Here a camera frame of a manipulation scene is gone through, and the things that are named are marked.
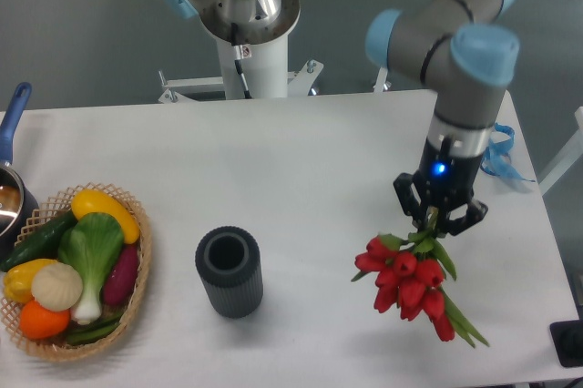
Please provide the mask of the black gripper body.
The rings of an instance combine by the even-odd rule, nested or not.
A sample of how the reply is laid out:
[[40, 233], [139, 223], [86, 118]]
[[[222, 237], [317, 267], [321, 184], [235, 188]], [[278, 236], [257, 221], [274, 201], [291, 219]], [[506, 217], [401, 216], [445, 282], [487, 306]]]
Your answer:
[[455, 157], [451, 154], [451, 140], [447, 139], [445, 143], [446, 153], [442, 153], [427, 139], [418, 170], [413, 175], [423, 209], [435, 207], [451, 211], [473, 197], [473, 185], [482, 156]]

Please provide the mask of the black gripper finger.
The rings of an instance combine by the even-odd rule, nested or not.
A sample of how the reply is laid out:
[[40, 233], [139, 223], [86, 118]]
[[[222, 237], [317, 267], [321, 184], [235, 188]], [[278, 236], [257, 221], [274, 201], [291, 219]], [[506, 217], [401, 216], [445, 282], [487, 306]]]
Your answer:
[[488, 206], [476, 199], [471, 199], [466, 203], [464, 213], [454, 219], [452, 218], [452, 210], [446, 212], [439, 211], [437, 233], [439, 235], [459, 235], [481, 222], [485, 218], [487, 212]]
[[418, 188], [416, 175], [401, 173], [393, 185], [404, 215], [412, 219], [416, 229], [425, 229], [428, 221], [428, 204], [423, 191]]

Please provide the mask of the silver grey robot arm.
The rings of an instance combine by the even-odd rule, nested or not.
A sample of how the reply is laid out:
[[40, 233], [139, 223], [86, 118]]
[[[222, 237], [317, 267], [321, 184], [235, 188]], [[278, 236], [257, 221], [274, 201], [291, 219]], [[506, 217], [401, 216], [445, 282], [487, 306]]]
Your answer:
[[[365, 52], [378, 67], [433, 90], [437, 99], [419, 168], [394, 189], [405, 215], [436, 236], [459, 234], [487, 212], [476, 174], [514, 76], [517, 37], [495, 20], [515, 0], [431, 0], [415, 15], [386, 10], [370, 24]], [[165, 0], [198, 17], [215, 39], [229, 99], [288, 97], [288, 36], [299, 0]]]

